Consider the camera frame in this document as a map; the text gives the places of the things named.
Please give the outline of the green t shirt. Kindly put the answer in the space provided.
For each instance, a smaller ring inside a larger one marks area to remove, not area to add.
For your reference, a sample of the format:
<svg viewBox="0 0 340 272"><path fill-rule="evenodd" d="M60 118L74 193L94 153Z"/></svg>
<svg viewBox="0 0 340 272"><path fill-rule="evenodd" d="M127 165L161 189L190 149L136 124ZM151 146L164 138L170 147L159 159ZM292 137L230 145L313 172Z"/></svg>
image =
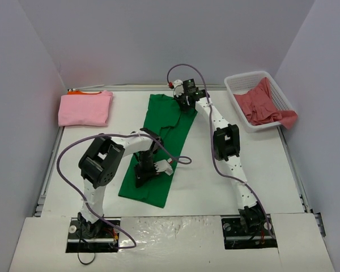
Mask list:
<svg viewBox="0 0 340 272"><path fill-rule="evenodd" d="M159 135L173 156L180 156L188 132L197 115L195 110L182 112L176 101L163 94L150 95L143 126ZM118 195L159 208L165 206L174 175L161 173L140 188L135 187L135 156L131 158Z"/></svg>

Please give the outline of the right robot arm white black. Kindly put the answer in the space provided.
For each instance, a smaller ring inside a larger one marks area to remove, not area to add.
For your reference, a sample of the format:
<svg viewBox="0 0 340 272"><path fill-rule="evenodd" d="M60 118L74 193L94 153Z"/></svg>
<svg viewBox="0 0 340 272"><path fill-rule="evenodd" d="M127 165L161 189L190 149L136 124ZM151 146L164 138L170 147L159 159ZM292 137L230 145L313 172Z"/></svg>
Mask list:
<svg viewBox="0 0 340 272"><path fill-rule="evenodd" d="M174 99L182 111L194 109L210 127L211 157L217 173L231 180L241 230L255 233L260 227L271 232L270 219L247 182L240 159L239 127L229 123L217 110L206 90L199 89L193 79L173 82Z"/></svg>

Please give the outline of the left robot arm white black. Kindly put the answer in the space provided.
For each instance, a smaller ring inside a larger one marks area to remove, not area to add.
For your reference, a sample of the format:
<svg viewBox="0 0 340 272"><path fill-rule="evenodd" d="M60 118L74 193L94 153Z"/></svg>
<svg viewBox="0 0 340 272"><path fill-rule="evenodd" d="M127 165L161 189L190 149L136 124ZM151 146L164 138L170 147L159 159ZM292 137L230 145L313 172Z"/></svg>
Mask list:
<svg viewBox="0 0 340 272"><path fill-rule="evenodd" d="M82 230L90 238L100 235L103 230L104 222L99 216L104 216L105 188L115 177L122 158L135 155L136 188L169 170L170 164L167 161L154 160L154 155L164 143L162 138L145 127L139 132L139 135L132 133L130 138L112 139L109 136L100 136L93 140L79 161L86 199L78 213L78 220Z"/></svg>

